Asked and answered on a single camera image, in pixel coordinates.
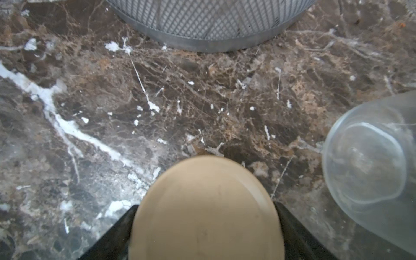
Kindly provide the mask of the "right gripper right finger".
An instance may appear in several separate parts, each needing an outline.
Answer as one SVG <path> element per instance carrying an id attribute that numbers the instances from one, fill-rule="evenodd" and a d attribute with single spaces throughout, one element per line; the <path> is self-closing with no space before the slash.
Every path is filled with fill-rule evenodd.
<path id="1" fill-rule="evenodd" d="M 285 260 L 337 260 L 282 204 L 274 202 L 281 223 Z"/>

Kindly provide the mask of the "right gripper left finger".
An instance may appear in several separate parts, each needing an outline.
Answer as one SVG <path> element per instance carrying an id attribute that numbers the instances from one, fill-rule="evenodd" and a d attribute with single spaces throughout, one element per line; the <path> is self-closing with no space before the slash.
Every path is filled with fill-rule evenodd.
<path id="1" fill-rule="evenodd" d="M 139 205 L 132 206 L 78 260 L 127 260 L 134 216 Z"/>

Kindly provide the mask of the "glass rice jar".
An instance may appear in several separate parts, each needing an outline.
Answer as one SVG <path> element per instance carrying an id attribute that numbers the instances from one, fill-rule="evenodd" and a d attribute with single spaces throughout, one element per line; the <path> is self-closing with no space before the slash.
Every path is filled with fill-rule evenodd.
<path id="1" fill-rule="evenodd" d="M 415 91 L 364 103 L 340 117 L 326 137 L 322 169 L 344 213 L 415 254 Z"/>

